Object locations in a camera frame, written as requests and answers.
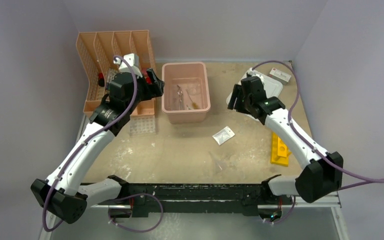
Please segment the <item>metal crucible tongs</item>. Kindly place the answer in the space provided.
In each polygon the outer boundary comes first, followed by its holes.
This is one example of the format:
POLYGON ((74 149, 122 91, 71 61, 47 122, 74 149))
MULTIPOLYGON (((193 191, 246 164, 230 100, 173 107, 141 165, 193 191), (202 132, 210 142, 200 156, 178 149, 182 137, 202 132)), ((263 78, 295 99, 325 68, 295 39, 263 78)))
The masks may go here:
POLYGON ((183 90, 182 88, 177 85, 177 95, 178 95, 178 101, 179 101, 179 110, 185 110, 185 107, 188 109, 188 110, 192 110, 193 109, 193 101, 191 99, 191 96, 189 95, 189 92, 187 91, 187 96, 189 98, 189 105, 187 104, 184 104, 184 93, 183 93, 183 90))

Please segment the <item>clear acrylic tube rack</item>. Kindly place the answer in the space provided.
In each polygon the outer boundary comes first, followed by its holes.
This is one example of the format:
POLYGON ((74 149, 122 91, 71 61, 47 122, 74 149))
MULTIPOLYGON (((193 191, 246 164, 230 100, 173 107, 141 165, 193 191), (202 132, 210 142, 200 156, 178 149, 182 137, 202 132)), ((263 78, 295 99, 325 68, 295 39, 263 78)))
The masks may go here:
POLYGON ((131 136, 149 135, 156 133, 156 120, 151 116, 135 116, 129 122, 129 134, 131 136))

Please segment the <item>white plastic lid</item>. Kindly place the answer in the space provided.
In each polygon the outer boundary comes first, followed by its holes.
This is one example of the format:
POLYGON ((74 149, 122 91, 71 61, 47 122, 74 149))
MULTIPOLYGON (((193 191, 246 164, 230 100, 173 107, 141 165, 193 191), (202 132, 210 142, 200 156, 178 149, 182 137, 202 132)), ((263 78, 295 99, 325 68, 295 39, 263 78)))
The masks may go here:
MULTIPOLYGON (((262 73, 262 76, 263 76, 263 80, 261 80, 263 86, 264 86, 264 90, 266 92, 266 96, 268 98, 270 97, 279 97, 281 91, 283 90, 283 84, 280 83, 279 81, 265 75, 262 73)), ((241 85, 241 80, 242 79, 245 79, 247 76, 246 76, 246 72, 243 74, 243 76, 241 77, 241 79, 237 82, 237 84, 241 85)))

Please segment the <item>pink plastic bin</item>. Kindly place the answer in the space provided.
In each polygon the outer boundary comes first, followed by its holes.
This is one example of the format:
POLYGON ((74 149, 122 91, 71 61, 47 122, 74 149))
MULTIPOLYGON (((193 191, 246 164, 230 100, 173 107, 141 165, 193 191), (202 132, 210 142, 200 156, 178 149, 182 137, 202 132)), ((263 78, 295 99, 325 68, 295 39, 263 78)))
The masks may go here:
POLYGON ((162 66, 164 94, 161 97, 161 109, 172 124, 198 123, 205 120, 211 109, 207 68, 203 62, 174 62, 162 66), (200 84, 201 94, 191 95, 199 109, 179 110, 177 85, 182 88, 186 105, 190 104, 187 88, 190 84, 200 84))

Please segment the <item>clear plastic bag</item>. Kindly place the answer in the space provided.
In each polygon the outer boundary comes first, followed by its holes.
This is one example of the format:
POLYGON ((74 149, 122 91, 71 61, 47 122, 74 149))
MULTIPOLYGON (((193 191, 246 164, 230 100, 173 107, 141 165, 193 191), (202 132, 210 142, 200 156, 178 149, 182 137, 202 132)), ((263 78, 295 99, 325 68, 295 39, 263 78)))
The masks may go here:
POLYGON ((216 143, 221 146, 229 139, 233 138, 235 133, 229 126, 225 126, 222 130, 215 133, 212 138, 216 141, 216 143))

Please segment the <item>small glass beaker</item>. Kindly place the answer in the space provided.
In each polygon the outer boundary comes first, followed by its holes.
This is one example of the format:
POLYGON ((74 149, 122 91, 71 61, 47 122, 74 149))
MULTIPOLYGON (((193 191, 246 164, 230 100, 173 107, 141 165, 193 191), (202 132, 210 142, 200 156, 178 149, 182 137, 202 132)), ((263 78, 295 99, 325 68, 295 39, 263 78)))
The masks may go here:
POLYGON ((202 93, 202 87, 200 84, 189 84, 187 86, 187 92, 189 95, 197 96, 202 93))

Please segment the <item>yellow test tube rack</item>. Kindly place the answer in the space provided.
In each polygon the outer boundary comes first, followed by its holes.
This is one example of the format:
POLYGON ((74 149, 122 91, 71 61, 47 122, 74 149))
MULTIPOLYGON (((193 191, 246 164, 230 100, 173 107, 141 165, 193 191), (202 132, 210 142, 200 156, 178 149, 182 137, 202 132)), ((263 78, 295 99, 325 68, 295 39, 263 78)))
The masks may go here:
POLYGON ((271 134, 271 153, 270 163, 283 167, 289 166, 289 156, 292 152, 286 146, 286 144, 279 138, 279 136, 272 132, 271 134))

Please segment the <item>clear glass funnel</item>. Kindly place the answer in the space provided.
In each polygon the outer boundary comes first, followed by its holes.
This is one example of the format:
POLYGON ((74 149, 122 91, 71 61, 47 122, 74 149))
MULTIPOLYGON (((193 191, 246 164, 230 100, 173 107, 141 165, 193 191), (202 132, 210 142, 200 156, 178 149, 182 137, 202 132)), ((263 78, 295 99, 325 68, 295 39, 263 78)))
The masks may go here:
POLYGON ((226 163, 215 153, 209 151, 209 156, 213 164, 213 171, 215 174, 221 173, 227 168, 226 163))

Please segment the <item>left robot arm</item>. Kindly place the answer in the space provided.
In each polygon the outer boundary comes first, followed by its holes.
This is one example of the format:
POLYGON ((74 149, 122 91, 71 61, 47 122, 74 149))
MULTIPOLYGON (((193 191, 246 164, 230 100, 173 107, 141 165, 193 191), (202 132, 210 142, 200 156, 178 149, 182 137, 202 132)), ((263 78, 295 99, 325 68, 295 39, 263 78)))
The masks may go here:
POLYGON ((163 92, 164 82, 152 68, 146 70, 146 76, 129 72, 115 75, 69 155, 45 180, 32 183, 30 189, 45 214, 50 212, 72 224, 93 205, 108 200, 122 205, 128 201, 129 191, 119 177, 90 185, 81 183, 100 153, 130 121, 137 105, 161 97, 163 92))

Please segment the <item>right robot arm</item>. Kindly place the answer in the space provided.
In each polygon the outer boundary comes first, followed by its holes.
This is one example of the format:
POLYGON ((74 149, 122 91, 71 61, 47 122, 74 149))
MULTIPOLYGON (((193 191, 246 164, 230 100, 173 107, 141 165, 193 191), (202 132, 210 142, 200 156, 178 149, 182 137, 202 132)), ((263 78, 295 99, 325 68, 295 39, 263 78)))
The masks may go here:
POLYGON ((292 118, 275 96, 267 97, 258 76, 247 75, 235 84, 228 109, 250 115, 272 130, 298 161, 302 172, 296 176, 274 176, 264 182, 260 196, 268 204, 282 195, 300 196, 307 203, 338 191, 342 186, 343 157, 316 143, 292 118))

